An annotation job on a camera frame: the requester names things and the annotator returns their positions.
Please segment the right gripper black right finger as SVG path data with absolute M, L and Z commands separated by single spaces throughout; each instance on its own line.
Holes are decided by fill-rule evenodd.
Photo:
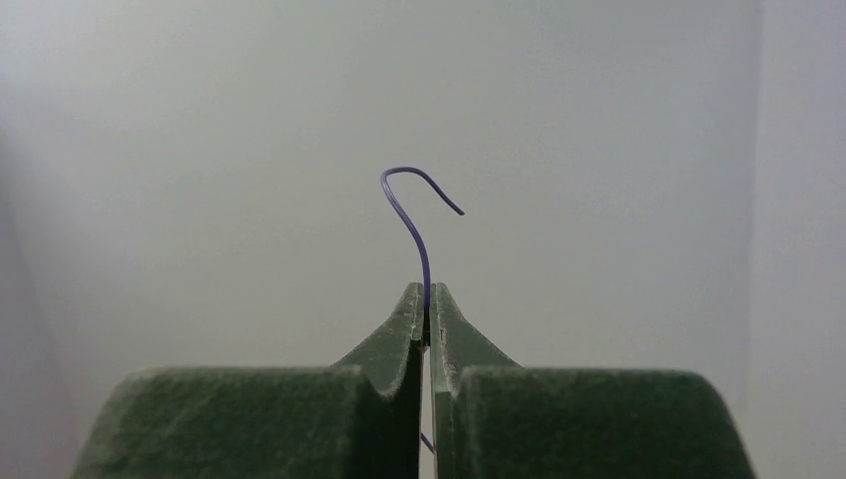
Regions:
M 440 478 L 750 478 L 722 397 L 670 369 L 519 365 L 461 312 L 430 305 L 435 467 Z

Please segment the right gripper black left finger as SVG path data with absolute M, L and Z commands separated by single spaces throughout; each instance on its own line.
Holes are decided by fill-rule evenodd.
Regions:
M 322 367 L 165 367 L 126 377 L 76 478 L 415 478 L 423 287 Z

